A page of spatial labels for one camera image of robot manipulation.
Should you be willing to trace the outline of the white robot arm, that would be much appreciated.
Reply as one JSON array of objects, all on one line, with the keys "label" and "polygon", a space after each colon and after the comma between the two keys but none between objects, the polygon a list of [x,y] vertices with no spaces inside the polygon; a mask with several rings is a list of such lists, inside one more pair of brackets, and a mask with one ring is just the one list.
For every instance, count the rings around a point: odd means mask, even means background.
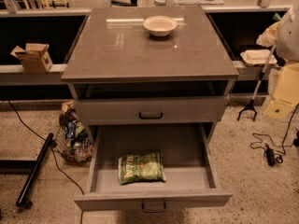
[{"label": "white robot arm", "polygon": [[299,6],[292,6],[281,18],[270,25],[256,43],[264,47],[276,46],[276,54],[285,61],[268,105],[266,116],[273,119],[286,117],[299,104]]}]

